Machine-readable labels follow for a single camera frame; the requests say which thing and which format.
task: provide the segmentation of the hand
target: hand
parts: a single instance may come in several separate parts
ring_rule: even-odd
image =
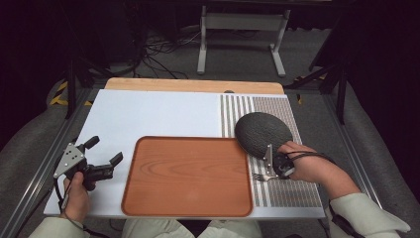
[[[74,174],[73,180],[64,180],[64,189],[68,186],[68,203],[64,210],[65,214],[61,214],[61,218],[68,218],[83,223],[87,212],[90,209],[90,199],[86,188],[83,186],[83,173]]]
[[[288,141],[278,148],[281,153],[291,153],[295,151],[315,152],[315,150]],[[289,154],[293,158],[302,153]],[[330,197],[335,199],[347,194],[361,192],[349,175],[328,160],[307,156],[293,161],[295,171],[290,175],[291,179],[317,182],[323,185]]]

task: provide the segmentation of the table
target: table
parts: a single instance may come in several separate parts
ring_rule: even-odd
[[[226,90],[235,93],[223,93]],[[109,79],[105,89],[98,93],[76,144],[84,143],[94,135],[99,136],[101,141],[85,154],[88,163],[95,166],[107,163],[120,151],[123,152],[125,159],[115,169],[112,179],[99,181],[96,189],[90,193],[92,199],[90,215],[129,217],[122,212],[121,201],[134,146],[139,138],[145,136],[233,138],[236,120],[252,111],[267,111],[280,117],[292,131],[293,139],[300,142],[288,99],[278,83]],[[261,161],[250,156],[248,160],[250,173],[265,173]],[[170,217],[295,219],[325,216],[314,183],[275,179],[269,182],[250,179],[250,183],[254,209],[248,216]],[[53,194],[46,206],[45,214],[58,213],[56,197]]]

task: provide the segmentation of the white sleeve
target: white sleeve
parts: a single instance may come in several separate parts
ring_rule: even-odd
[[[79,222],[74,221],[80,227],[83,227]],[[47,217],[35,229],[30,238],[85,238],[89,237],[87,232],[84,232],[80,227],[76,227],[69,220],[58,217]]]
[[[337,215],[350,222],[359,234],[367,238],[399,237],[396,231],[407,232],[411,228],[403,220],[382,210],[364,193],[353,193],[330,201]],[[333,238],[351,237],[332,222],[332,212],[326,210]]]

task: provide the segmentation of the dark floor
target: dark floor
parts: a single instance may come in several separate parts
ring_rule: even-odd
[[[287,76],[279,78],[268,51],[268,44],[275,38],[273,34],[255,33],[254,36],[240,36],[232,32],[212,34],[208,41],[206,73],[196,73],[199,39],[170,54],[158,54],[154,58],[166,68],[180,71],[192,79],[268,81],[289,84],[297,76],[309,74],[308,66],[328,36],[329,31],[287,31],[280,48],[280,55]],[[115,63],[113,70],[125,68],[124,63]],[[143,63],[137,68],[142,77],[172,78],[167,72],[153,72]],[[46,103],[52,99],[57,85],[52,88]],[[106,79],[98,79],[93,89],[78,88],[79,97],[87,95],[93,100],[97,91],[103,88]],[[358,184],[371,195],[372,199],[389,212],[405,220],[412,228],[402,237],[420,237],[420,206],[393,162],[392,156],[360,106],[351,87],[348,87],[345,122],[342,126],[334,115],[336,94],[321,95],[316,90],[317,82],[308,84],[303,89],[286,90],[293,114],[304,144],[324,152],[334,158]],[[52,145],[63,148],[67,142],[77,137],[89,112],[89,106],[80,106],[79,111],[69,120],[64,120],[66,107],[49,106],[43,114],[23,127],[0,153],[0,227],[11,227],[13,219],[23,206],[24,195],[32,191],[33,177],[41,169],[44,160],[53,155]],[[52,185],[51,175],[41,180],[43,187],[38,200]],[[320,189],[323,202],[327,202],[325,193]],[[30,217],[19,237],[28,237],[44,219],[43,210],[46,200]],[[111,237],[119,237],[124,220],[89,218],[86,225],[92,230],[103,232]],[[261,221],[264,237],[286,237],[297,233],[302,237],[325,237],[323,228],[317,220],[272,220]]]

